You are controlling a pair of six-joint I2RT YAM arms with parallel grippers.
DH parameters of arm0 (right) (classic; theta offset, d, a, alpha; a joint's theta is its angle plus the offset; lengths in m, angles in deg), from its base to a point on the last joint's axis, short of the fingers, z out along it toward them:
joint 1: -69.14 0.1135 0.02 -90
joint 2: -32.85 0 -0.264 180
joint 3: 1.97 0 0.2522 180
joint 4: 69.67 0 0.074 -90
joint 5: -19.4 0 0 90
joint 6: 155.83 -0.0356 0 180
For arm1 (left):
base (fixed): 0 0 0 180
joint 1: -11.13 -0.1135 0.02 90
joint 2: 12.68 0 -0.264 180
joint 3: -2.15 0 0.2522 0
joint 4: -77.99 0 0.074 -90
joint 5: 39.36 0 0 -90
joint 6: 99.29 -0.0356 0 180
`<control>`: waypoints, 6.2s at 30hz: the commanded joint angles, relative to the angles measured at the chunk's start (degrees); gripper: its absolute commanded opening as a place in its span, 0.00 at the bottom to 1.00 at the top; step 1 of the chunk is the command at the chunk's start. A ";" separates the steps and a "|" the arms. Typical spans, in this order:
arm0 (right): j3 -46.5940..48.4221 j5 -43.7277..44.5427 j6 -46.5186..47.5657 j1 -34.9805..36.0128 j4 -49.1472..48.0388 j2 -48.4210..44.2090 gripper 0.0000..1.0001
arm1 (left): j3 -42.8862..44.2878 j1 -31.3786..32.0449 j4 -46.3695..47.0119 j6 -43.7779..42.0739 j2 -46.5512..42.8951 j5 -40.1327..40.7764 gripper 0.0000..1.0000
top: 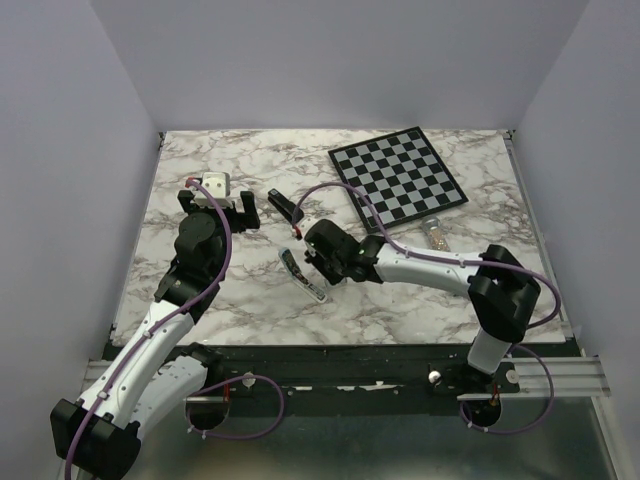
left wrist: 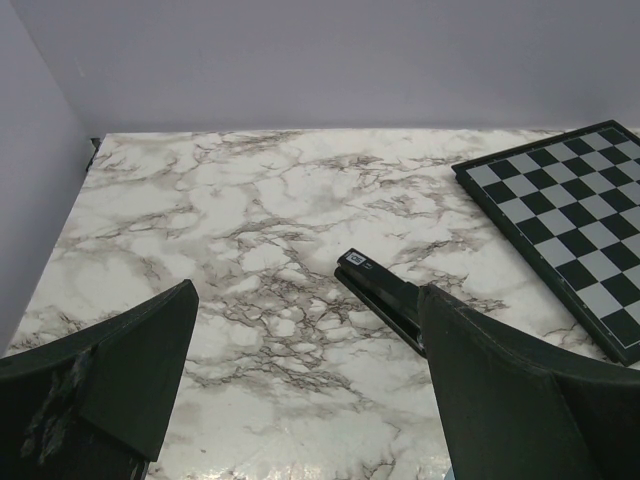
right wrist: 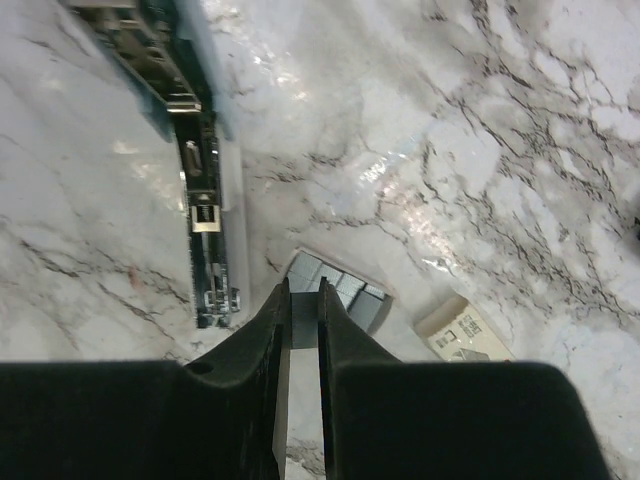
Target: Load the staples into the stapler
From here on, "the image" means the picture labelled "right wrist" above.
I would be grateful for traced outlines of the staple box tray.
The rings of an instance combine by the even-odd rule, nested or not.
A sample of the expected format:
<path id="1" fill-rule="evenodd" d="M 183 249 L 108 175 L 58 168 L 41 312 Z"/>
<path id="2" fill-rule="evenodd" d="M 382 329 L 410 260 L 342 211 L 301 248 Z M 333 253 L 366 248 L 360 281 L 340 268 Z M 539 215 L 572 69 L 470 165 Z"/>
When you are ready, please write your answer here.
<path id="1" fill-rule="evenodd" d="M 350 318 L 367 334 L 374 335 L 386 320 L 393 297 L 358 275 L 331 264 L 308 251 L 299 250 L 286 273 L 294 305 L 309 308 L 322 279 L 336 289 Z"/>

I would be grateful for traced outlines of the light blue mini stapler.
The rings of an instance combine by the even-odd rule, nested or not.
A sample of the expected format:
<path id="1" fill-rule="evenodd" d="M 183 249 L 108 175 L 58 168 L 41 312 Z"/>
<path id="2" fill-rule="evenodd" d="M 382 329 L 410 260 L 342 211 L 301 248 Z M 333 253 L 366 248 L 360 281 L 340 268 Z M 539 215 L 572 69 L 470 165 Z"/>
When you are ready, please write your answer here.
<path id="1" fill-rule="evenodd" d="M 250 297 L 242 161 L 202 3 L 64 5 L 135 87 L 147 118 L 175 143 L 198 328 L 240 321 Z"/>

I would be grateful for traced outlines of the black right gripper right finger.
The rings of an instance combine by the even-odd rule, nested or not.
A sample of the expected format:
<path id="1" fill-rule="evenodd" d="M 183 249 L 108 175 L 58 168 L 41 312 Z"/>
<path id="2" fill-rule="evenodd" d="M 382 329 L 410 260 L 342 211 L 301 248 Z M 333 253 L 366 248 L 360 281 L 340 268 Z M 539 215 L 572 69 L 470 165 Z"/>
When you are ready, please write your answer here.
<path id="1" fill-rule="evenodd" d="M 606 479 L 573 385 L 537 362 L 403 362 L 322 282 L 318 348 L 330 479 Z"/>

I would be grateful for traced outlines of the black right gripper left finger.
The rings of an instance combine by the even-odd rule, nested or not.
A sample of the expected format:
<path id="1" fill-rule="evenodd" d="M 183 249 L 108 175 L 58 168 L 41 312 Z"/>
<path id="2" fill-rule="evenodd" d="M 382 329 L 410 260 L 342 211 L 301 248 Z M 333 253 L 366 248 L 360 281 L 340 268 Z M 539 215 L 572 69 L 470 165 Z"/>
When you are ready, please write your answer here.
<path id="1" fill-rule="evenodd" d="M 291 295 L 175 361 L 3 363 L 5 479 L 280 479 Z"/>

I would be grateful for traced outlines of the cream staple box sleeve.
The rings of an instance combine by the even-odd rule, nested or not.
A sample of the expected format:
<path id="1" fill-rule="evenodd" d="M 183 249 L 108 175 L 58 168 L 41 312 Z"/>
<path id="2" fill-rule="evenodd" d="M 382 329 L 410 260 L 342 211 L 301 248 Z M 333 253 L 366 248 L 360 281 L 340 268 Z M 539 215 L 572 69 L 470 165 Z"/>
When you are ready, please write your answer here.
<path id="1" fill-rule="evenodd" d="M 440 360 L 490 362 L 514 360 L 479 311 L 455 295 L 414 324 L 414 331 Z"/>

